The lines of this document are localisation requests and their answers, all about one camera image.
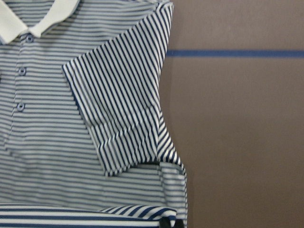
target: striped sleeve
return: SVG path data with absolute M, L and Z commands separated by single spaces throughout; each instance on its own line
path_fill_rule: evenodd
M 176 210 L 168 207 L 130 205 L 123 207 L 107 208 L 102 210 L 101 212 L 157 221 L 161 218 L 168 218 L 171 227 L 174 227 L 176 220 Z
M 183 166 L 163 121 L 159 79 L 173 4 L 62 66 L 105 175 L 145 162 Z

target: blue striped fabric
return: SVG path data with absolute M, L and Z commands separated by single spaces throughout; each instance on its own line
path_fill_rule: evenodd
M 155 218 L 136 218 L 72 208 L 41 205 L 0 204 L 0 227 L 18 228 L 158 228 Z
M 33 26 L 54 0 L 5 2 L 22 21 Z M 69 18 L 53 25 L 42 37 L 27 42 L 29 34 L 24 33 L 0 45 L 0 202 L 89 211 L 150 205 L 174 209 L 176 219 L 187 225 L 186 174 L 165 127 L 158 94 L 172 7 L 168 0 L 80 0 Z M 131 43 L 135 36 L 141 39 Z M 118 46 L 114 44 L 118 43 L 123 50 L 115 49 Z M 152 45 L 146 50 L 147 55 L 141 48 L 148 43 Z M 131 59 L 126 48 L 132 48 Z M 120 56 L 117 51 L 126 55 Z M 80 62 L 88 58 L 90 63 Z M 83 71 L 103 67 L 105 77 L 95 77 L 98 74 L 94 71 L 83 79 L 99 80 L 95 86 L 100 88 L 119 85 L 117 91 L 102 91 L 98 103 L 90 100 L 92 94 L 87 93 L 93 92 L 92 84 L 73 88 L 78 80 L 70 80 L 69 72 L 75 70 L 71 64 L 77 61 Z M 26 69 L 23 76 L 19 75 L 22 67 Z M 114 74 L 116 70 L 123 74 Z M 136 70 L 144 73 L 135 74 Z M 128 77 L 132 82 L 146 80 L 147 84 L 142 83 L 137 90 L 126 82 Z M 121 88 L 128 93 L 120 95 Z M 77 98 L 77 93 L 85 93 L 88 103 Z M 104 100 L 114 97 L 121 100 Z M 20 102 L 25 104 L 22 111 L 17 108 Z M 107 109 L 96 109 L 101 104 L 107 104 Z M 139 110 L 145 116 L 134 112 Z M 92 115 L 85 118 L 89 111 Z M 123 115 L 127 112 L 134 115 Z M 109 120 L 114 122 L 102 128 L 102 123 Z M 122 142 L 128 148 L 130 141 L 116 133 L 130 126 L 136 126 L 130 131 L 134 134 L 129 134 L 133 136 L 132 146 L 129 145 L 132 149 L 117 150 L 122 148 Z M 117 136 L 116 141 L 112 141 L 112 135 Z M 98 150 L 102 146 L 108 149 L 103 157 Z M 118 154 L 121 158 L 112 160 Z M 110 165 L 105 166 L 102 158 Z
M 173 5 L 63 65 L 106 175 L 144 162 L 182 166 L 163 121 L 159 79 Z
M 101 212 L 157 221 L 161 218 L 168 218 L 171 223 L 171 227 L 174 227 L 176 220 L 176 210 L 157 206 L 153 207 L 130 205 L 116 208 L 107 208 L 102 210 Z

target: brown background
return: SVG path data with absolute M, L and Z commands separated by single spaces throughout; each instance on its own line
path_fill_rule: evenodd
M 169 49 L 304 49 L 302 0 L 172 0 Z M 304 58 L 166 57 L 189 228 L 304 227 Z

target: blue stripe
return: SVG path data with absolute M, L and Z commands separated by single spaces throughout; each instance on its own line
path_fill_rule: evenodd
M 14 212 L 20 212 L 20 211 L 33 211 L 33 212 L 77 212 L 77 213 L 92 213 L 91 211 L 87 211 L 87 210 L 69 210 L 69 209 L 37 209 L 37 208 L 22 208 L 22 209 L 17 209 L 17 208 L 0 208 L 0 212 L 2 211 L 14 211 Z
M 0 227 L 17 227 L 17 228 L 116 228 L 111 225 L 61 225 L 61 224 L 20 224 L 20 223 L 0 223 Z M 139 226 L 121 226 L 121 228 L 138 228 Z M 156 226 L 141 226 L 141 228 L 157 228 Z
M 148 220 L 144 220 L 142 218 L 134 218 L 134 217 L 113 217 L 113 216 L 40 216 L 38 215 L 1 215 L 1 219 L 16 219 L 17 221 L 19 219 L 33 219 L 33 220 L 65 220 L 65 221 L 139 221 L 139 222 L 145 222 Z
M 304 58 L 304 50 L 168 50 L 168 57 Z

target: white collar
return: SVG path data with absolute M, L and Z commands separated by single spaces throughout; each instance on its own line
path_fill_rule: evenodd
M 52 25 L 64 21 L 71 16 L 79 0 L 55 0 L 46 16 L 35 26 L 27 27 L 26 24 L 0 0 L 0 41 L 8 44 L 22 33 L 30 32 L 35 37 L 41 37 L 41 33 Z

